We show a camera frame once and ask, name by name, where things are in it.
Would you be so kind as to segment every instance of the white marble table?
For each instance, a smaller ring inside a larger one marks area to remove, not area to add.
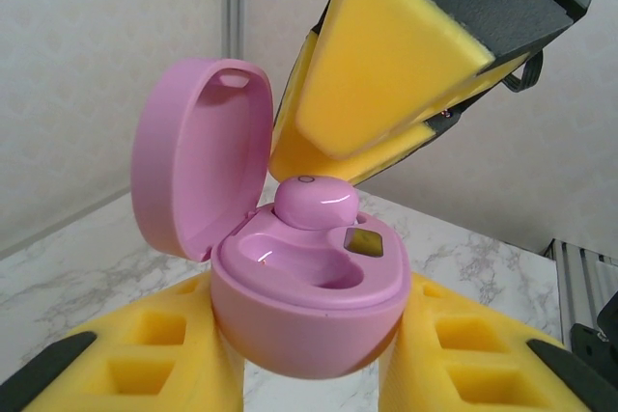
[[[274,183],[263,201],[270,201]],[[395,227],[412,269],[509,316],[560,336],[555,264],[367,194],[362,210]],[[0,261],[0,381],[85,320],[208,268],[153,251],[125,196]],[[374,412],[378,370],[328,381],[247,366],[247,412]]]

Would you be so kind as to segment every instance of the wireless earbud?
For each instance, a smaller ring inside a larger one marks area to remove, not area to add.
[[[290,178],[277,189],[274,213],[287,225],[305,231],[351,226],[358,214],[358,194],[337,178]]]

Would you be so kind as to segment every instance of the textured wallpaper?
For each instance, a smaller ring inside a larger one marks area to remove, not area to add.
[[[128,186],[145,98],[220,0],[0,0],[0,250]]]
[[[281,96],[326,0],[250,0],[247,58]],[[502,86],[447,135],[361,185],[532,251],[554,238],[618,256],[618,0],[546,51],[537,87]]]

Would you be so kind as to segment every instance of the yellow foam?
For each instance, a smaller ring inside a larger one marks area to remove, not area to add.
[[[98,338],[26,412],[241,411],[243,360],[220,339],[210,282],[204,273],[72,330]],[[379,411],[586,411],[530,339],[560,345],[413,274],[379,358]]]
[[[299,96],[298,131],[346,158],[409,124],[493,56],[430,0],[341,0]]]
[[[210,273],[87,322],[98,338],[27,412],[242,410],[243,360],[211,311]]]
[[[347,159],[328,157],[298,132],[295,114],[298,95],[311,62],[317,36],[311,32],[305,41],[283,96],[282,107],[274,128],[269,170],[274,178],[283,181],[294,176],[334,176],[352,184],[381,171],[410,151],[420,147],[435,133],[424,124],[417,124],[374,147]]]
[[[446,108],[451,108],[458,103],[461,103],[468,98],[476,96],[496,83],[504,79],[508,74],[519,68],[527,59],[528,54],[521,55],[507,63],[490,69],[486,72],[474,76],[471,79],[463,82],[460,86],[453,89],[451,92],[442,96],[437,102],[425,109],[420,115],[414,119],[414,123],[419,123],[429,119],[431,116],[441,113]]]
[[[414,274],[397,340],[379,359],[379,411],[587,411],[530,339],[560,345]]]

